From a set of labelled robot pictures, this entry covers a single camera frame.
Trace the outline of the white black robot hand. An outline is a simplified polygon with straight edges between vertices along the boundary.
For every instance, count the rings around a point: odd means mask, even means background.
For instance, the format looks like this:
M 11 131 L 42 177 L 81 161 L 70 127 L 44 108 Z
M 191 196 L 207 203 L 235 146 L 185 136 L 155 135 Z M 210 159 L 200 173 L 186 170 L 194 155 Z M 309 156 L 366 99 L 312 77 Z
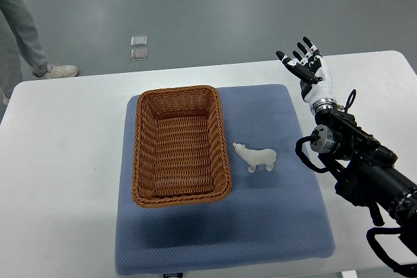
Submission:
M 337 109 L 338 103 L 332 94 L 333 81 L 329 65 L 317 46 L 307 37 L 298 42 L 299 52 L 293 58 L 278 50 L 276 56 L 284 67 L 300 80 L 300 92 L 309 105 L 312 115 L 327 109 Z

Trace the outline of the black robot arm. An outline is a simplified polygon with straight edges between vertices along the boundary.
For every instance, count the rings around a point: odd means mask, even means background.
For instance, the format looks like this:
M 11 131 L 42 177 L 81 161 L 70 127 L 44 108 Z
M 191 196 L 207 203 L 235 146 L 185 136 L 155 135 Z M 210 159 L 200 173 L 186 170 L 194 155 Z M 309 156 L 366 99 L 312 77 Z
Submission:
M 339 196 L 369 209 L 374 224 L 366 234 L 369 246 L 394 272 L 415 277 L 416 265 L 390 258 L 377 236 L 396 235 L 416 252 L 416 184 L 395 169 L 396 154 L 363 131 L 352 115 L 325 109 L 315 121 L 311 135 L 296 142 L 296 155 L 316 173 L 331 173 Z

